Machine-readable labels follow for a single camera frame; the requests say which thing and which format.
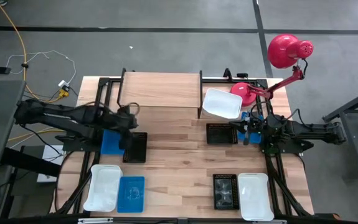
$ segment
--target black plastic container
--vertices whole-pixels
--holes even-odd
[[[237,175],[214,174],[214,207],[216,210],[239,210]]]
[[[123,162],[145,163],[147,154],[147,133],[133,133],[131,147],[125,150]]]
[[[229,124],[206,124],[208,144],[238,144],[237,130]]]

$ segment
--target white plastic tray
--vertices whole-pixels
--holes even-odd
[[[241,216],[246,221],[271,221],[266,174],[242,173],[238,175]]]
[[[241,112],[242,98],[222,90],[209,88],[206,91],[202,109],[208,116],[237,119]]]
[[[94,165],[92,181],[83,208],[90,212],[112,212],[116,207],[122,171],[118,166]]]

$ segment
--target lamp base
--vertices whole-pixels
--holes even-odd
[[[236,83],[230,90],[231,94],[241,96],[242,106],[249,106],[256,100],[256,94],[252,93],[248,86],[247,83]]]

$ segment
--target blue object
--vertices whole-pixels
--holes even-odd
[[[122,156],[125,153],[125,150],[119,148],[120,140],[121,140],[120,133],[117,133],[115,131],[104,130],[103,142],[101,144],[101,154]]]
[[[245,119],[248,116],[247,112],[242,112],[241,120]],[[264,119],[263,115],[259,115],[259,119]],[[238,132],[238,140],[245,140],[245,133]],[[258,133],[250,133],[249,135],[249,143],[250,144],[260,144],[261,143],[261,134]]]
[[[117,212],[143,212],[144,177],[121,177]]]

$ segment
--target gray floor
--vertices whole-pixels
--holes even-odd
[[[250,77],[269,77],[261,45],[277,30],[297,30],[301,39],[312,40],[306,79],[287,87],[291,109],[300,108],[307,123],[322,123],[328,114],[358,95],[358,1],[356,0],[259,0],[262,23],[257,26],[252,0],[16,0],[5,7],[18,26],[80,26],[130,28],[223,28],[224,33],[191,32],[22,32],[28,52],[58,50],[77,64],[72,86],[78,90],[84,75],[119,75],[122,67],[137,71],[197,72],[221,76],[226,67],[248,72]],[[0,12],[0,26],[8,22]],[[266,43],[260,35],[266,33]],[[0,31],[0,66],[8,56],[21,54],[11,31]],[[73,73],[63,57],[41,55],[30,63],[28,84],[38,94],[52,95],[61,80]],[[21,61],[11,61],[13,71]],[[273,68],[275,78],[286,78],[290,69]],[[0,76],[19,79],[20,75]],[[61,101],[74,105],[74,96]],[[24,133],[14,127],[11,136]],[[51,134],[45,139],[58,143]],[[39,145],[32,138],[28,145]],[[338,213],[358,221],[358,181],[342,176],[358,167],[347,145],[316,142],[305,153],[306,175],[316,213]],[[32,207],[33,198],[27,199]]]

